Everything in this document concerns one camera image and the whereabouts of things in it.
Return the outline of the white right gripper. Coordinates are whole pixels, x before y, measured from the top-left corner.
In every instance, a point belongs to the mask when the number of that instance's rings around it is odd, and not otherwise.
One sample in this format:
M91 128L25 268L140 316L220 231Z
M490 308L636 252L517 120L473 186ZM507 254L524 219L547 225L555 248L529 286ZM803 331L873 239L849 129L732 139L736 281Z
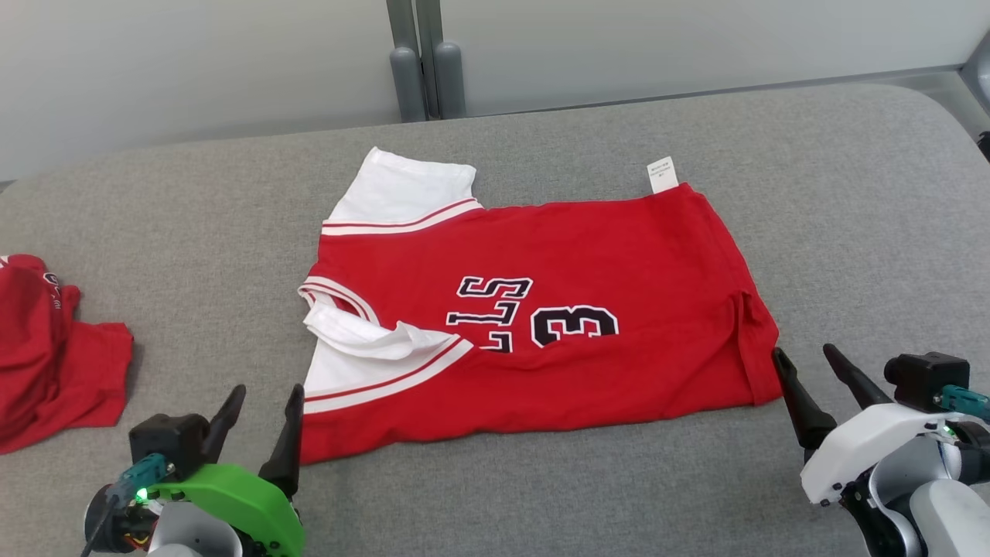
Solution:
M801 471L801 486L812 504L837 503L839 491L871 466L919 437L951 444L948 420L958 412L920 412L894 400L855 366L834 344L824 344L828 366L863 409L841 425L814 402L797 377L797 368L784 350L775 347L772 363L799 447L813 450Z

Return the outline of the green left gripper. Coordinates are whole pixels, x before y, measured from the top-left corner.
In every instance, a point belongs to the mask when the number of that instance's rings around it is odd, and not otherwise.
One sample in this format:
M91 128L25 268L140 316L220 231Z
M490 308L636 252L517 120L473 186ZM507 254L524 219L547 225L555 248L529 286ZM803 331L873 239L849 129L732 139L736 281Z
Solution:
M305 389L294 384L284 424L258 474L216 464L243 408L247 388L237 384L210 420L205 462L184 480L162 480L146 489L162 503L148 557L302 557L306 532L292 498L299 489Z

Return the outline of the red shorts with white stripe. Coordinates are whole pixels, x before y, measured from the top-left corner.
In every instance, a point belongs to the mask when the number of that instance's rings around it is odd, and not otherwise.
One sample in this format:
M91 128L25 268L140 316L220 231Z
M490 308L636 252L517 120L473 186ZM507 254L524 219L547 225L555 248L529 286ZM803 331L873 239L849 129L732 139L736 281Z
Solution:
M0 256L0 455L111 427L126 408L133 335L77 320L80 299L41 258Z

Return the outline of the red and white basketball jersey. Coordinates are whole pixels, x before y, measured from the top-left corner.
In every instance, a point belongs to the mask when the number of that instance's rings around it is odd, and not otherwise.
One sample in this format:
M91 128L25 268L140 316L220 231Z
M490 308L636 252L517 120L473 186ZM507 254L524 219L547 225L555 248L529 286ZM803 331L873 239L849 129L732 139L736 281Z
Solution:
M304 464L779 398L777 325L703 194L485 208L474 179L371 149L322 222Z

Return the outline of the white partition with grey frame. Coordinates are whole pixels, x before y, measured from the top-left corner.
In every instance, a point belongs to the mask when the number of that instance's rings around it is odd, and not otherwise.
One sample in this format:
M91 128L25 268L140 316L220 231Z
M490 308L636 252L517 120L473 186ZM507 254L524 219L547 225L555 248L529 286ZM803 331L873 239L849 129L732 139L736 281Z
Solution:
M459 50L464 114L961 67L990 0L408 0L418 52Z
M385 0L0 0L0 181L116 149L396 123Z

